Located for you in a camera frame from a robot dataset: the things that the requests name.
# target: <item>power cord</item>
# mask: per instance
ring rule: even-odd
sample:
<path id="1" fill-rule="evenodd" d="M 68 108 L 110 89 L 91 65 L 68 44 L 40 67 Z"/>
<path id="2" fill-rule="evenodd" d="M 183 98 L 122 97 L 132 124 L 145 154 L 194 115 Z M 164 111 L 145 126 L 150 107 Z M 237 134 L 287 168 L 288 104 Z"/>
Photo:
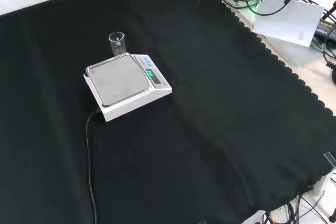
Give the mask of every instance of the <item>power cord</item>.
<path id="1" fill-rule="evenodd" d="M 327 62 L 327 65 L 326 65 L 326 66 L 329 67 L 329 68 L 331 68 L 331 69 L 333 70 L 333 72 L 334 72 L 335 69 L 336 69 L 336 65 L 335 65 L 334 63 L 332 63 L 331 61 L 329 61 L 329 60 L 326 58 L 326 55 L 328 55 L 330 58 L 336 59 L 335 54 L 334 54 L 332 51 L 330 51 L 330 52 L 332 53 L 332 55 L 331 55 L 331 54 L 327 53 L 325 49 L 326 49 L 326 48 L 328 49 L 328 46 L 327 46 L 328 38 L 329 38 L 329 36 L 330 36 L 335 30 L 336 30 L 336 27 L 334 27 L 332 30 L 330 30 L 330 31 L 328 32 L 328 34 L 327 34 L 327 36 L 325 37 L 324 42 L 323 42 L 323 44 L 322 44 L 322 53 L 323 53 L 323 57 L 324 57 L 324 59 L 325 59 L 326 62 Z"/>
<path id="2" fill-rule="evenodd" d="M 91 199 L 91 205 L 92 205 L 92 212 L 93 212 L 93 223 L 98 224 L 98 215 L 97 215 L 97 204 L 95 200 L 95 191 L 92 186 L 92 168 L 91 168 L 91 148 L 90 148 L 90 142 L 89 142 L 89 136 L 88 136 L 88 128 L 89 128 L 89 122 L 90 118 L 94 115 L 97 115 L 99 112 L 101 112 L 100 108 L 97 108 L 95 111 L 93 111 L 87 121 L 86 121 L 86 127 L 85 127 L 85 133 L 86 133 L 86 148 L 87 148 L 87 154 L 88 154 L 88 183 L 89 183 L 89 191 L 90 191 L 90 199 Z"/>
<path id="3" fill-rule="evenodd" d="M 288 216 L 289 216 L 289 219 L 287 222 L 285 223 L 276 223 L 274 221 L 272 221 L 271 217 L 270 217 L 270 214 L 271 212 L 268 211 L 268 212 L 265 212 L 265 216 L 266 216 L 266 219 L 264 221 L 264 215 L 263 215 L 263 221 L 262 221 L 262 224 L 266 224 L 268 221 L 270 221 L 272 224 L 299 224 L 299 219 L 303 216 L 305 216 L 306 214 L 308 214 L 310 211 L 314 210 L 318 215 L 319 217 L 327 224 L 326 220 L 321 216 L 321 214 L 315 209 L 315 207 L 317 206 L 317 204 L 321 201 L 322 197 L 324 196 L 326 191 L 323 192 L 323 194 L 321 195 L 321 197 L 318 199 L 318 201 L 315 203 L 314 206 L 312 206 L 306 199 L 303 198 L 302 196 L 302 193 L 299 194 L 299 199 L 298 199 L 298 203 L 297 203 L 297 207 L 296 207 L 296 211 L 294 212 L 294 209 L 293 209 L 293 206 L 292 204 L 289 202 L 287 203 L 287 207 L 288 207 Z M 299 216 L 299 206 L 300 206 L 300 201 L 304 200 L 310 207 L 311 209 L 309 209 L 307 212 L 305 212 L 303 215 Z"/>

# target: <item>white device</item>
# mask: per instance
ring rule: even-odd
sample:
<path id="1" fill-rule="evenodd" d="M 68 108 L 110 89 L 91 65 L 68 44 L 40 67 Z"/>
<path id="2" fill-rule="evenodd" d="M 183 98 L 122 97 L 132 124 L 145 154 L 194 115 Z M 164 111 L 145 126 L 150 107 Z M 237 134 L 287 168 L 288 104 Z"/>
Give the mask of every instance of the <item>white device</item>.
<path id="1" fill-rule="evenodd" d="M 148 55 L 126 52 L 87 67 L 84 78 L 107 122 L 172 92 Z"/>

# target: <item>white table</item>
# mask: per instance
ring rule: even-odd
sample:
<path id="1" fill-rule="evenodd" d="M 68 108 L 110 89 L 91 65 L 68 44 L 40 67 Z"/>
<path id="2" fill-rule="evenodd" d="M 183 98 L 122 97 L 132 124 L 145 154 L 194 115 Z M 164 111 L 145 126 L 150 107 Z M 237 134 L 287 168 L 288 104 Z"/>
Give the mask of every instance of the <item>white table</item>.
<path id="1" fill-rule="evenodd" d="M 332 3 L 335 0 L 313 0 L 313 1 L 320 3 L 326 9 L 330 9 L 332 7 Z M 233 8 L 231 8 L 231 10 L 232 12 L 236 14 L 237 17 L 239 17 L 240 21 L 242 21 L 246 27 L 249 27 L 252 30 L 253 25 L 249 17 L 250 11 L 246 11 L 246 10 L 238 11 Z M 276 49 L 276 47 L 274 46 L 274 43 L 272 43 L 273 42 L 272 39 L 271 40 L 267 39 L 262 35 L 258 35 L 258 37 L 262 39 L 262 42 L 265 43 L 266 47 L 269 48 L 273 54 L 277 55 L 279 59 L 282 60 L 286 64 L 287 67 L 290 67 L 292 71 L 296 73 L 299 76 L 299 78 L 303 80 L 306 83 L 306 85 L 311 88 L 312 92 L 315 93 L 319 97 L 319 100 L 325 103 L 326 108 L 329 108 L 330 110 L 333 111 L 334 114 L 336 114 L 336 102 L 335 102 L 336 86 L 331 79 L 331 69 L 326 67 L 326 61 L 322 58 L 322 54 L 318 60 L 306 66 L 297 67 L 291 64 L 291 62 L 289 62 L 287 58 L 284 55 L 282 55 L 282 53 L 279 50 Z M 297 54 L 298 52 L 303 54 L 304 50 L 295 50 L 295 46 L 293 46 L 292 53 Z M 331 174 L 329 176 L 328 175 L 325 176 L 325 178 L 322 178 L 320 185 L 318 187 L 320 189 L 322 188 L 322 190 L 324 190 L 327 187 L 326 190 L 329 190 L 330 194 L 336 196 L 336 187 L 332 188 L 334 186 L 332 183 L 327 184 L 327 182 L 329 182 L 330 176 Z M 306 199 L 310 201 L 312 204 L 314 204 L 314 202 L 318 198 L 319 196 L 317 196 L 313 192 L 310 192 L 306 196 Z M 321 201 L 321 205 L 323 206 L 322 214 L 324 214 L 324 217 L 326 219 L 328 215 L 332 214 L 332 211 L 336 207 L 336 203 L 333 202 L 332 198 L 334 197 L 331 197 L 331 199 L 329 198 L 329 200 L 327 198 L 323 198 L 323 200 Z M 304 210 L 301 211 L 301 213 L 306 212 L 306 209 L 309 209 L 309 207 L 304 208 Z M 256 214 L 254 214 L 249 219 L 244 221 L 243 224 L 254 224 L 257 221 L 260 221 L 260 216 L 262 216 L 264 212 L 265 211 L 258 211 Z M 278 218 L 279 215 L 281 215 L 279 212 L 275 212 L 275 217 Z M 322 220 L 319 219 L 319 217 L 317 216 L 313 216 L 313 217 L 311 217 L 310 215 L 306 215 L 305 217 L 303 217 L 301 221 L 304 221 L 304 218 L 307 218 L 309 223 L 323 223 Z"/>

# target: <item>green light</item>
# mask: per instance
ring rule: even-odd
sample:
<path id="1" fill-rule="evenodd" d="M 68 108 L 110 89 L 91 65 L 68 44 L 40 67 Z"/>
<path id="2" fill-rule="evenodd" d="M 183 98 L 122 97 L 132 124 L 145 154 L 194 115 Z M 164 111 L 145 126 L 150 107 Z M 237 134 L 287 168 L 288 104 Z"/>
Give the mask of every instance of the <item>green light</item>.
<path id="1" fill-rule="evenodd" d="M 153 73 L 152 73 L 152 71 L 148 71 L 148 70 L 147 70 L 147 73 L 149 74 L 150 77 L 153 77 Z"/>

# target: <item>scale control panel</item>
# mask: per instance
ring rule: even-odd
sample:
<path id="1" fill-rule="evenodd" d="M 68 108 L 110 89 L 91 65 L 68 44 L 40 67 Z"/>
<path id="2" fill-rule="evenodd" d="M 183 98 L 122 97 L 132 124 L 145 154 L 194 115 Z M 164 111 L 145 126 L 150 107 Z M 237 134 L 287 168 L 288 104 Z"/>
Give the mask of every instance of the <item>scale control panel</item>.
<path id="1" fill-rule="evenodd" d="M 156 89 L 170 88 L 168 82 L 148 55 L 133 55 Z"/>

